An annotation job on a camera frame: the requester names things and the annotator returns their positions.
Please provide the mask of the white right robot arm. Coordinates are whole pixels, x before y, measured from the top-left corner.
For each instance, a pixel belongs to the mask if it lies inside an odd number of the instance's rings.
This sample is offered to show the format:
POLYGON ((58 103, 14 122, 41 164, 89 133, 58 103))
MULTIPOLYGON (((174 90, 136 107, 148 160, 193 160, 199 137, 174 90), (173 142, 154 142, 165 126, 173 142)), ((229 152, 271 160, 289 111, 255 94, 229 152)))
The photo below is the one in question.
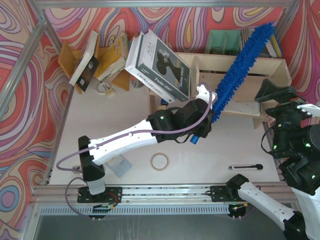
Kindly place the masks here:
POLYGON ((302 126, 317 117, 320 109, 308 104, 292 86, 262 81, 255 101, 274 100, 265 112, 275 120, 273 142, 268 153, 282 160, 283 183, 253 183, 242 174, 207 191, 212 202, 248 203, 268 216, 288 240, 317 240, 320 237, 320 126, 302 126))

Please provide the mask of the blue microfiber duster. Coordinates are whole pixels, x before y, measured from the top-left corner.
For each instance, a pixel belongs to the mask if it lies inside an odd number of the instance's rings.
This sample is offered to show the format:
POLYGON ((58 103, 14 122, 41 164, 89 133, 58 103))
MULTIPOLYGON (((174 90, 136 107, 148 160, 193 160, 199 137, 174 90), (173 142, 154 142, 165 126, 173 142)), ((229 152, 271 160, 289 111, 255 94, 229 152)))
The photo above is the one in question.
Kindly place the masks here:
POLYGON ((264 23, 255 28, 254 32, 246 41, 243 49, 218 84, 212 99, 212 110, 214 112, 212 122, 219 119, 222 111, 233 98, 236 90, 241 86, 247 77, 249 70, 254 66, 261 50, 274 33, 272 22, 264 23))

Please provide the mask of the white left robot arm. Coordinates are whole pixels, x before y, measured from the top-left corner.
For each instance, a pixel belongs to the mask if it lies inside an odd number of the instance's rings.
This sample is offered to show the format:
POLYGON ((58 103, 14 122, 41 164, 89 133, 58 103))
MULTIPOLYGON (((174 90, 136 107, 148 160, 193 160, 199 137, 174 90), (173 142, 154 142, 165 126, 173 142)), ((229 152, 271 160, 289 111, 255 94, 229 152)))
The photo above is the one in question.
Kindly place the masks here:
POLYGON ((197 98, 184 107, 157 110, 133 127, 105 138, 79 137, 80 165, 89 193, 94 196, 105 191, 103 165, 108 160, 136 148, 177 141, 182 136, 206 138, 212 130, 213 114, 208 101, 197 98))

